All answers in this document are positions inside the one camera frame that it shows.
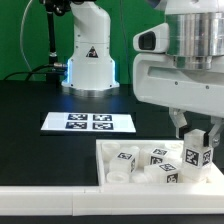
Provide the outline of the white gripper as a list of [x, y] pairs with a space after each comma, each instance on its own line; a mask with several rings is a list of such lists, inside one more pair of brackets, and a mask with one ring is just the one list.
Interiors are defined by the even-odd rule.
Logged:
[[178, 69], [174, 57], [166, 54], [168, 34], [168, 24], [163, 23], [134, 36], [134, 94], [139, 101], [170, 108], [178, 139], [188, 130], [185, 111], [212, 116], [204, 145], [216, 148], [224, 130], [224, 56], [213, 57], [209, 70]]

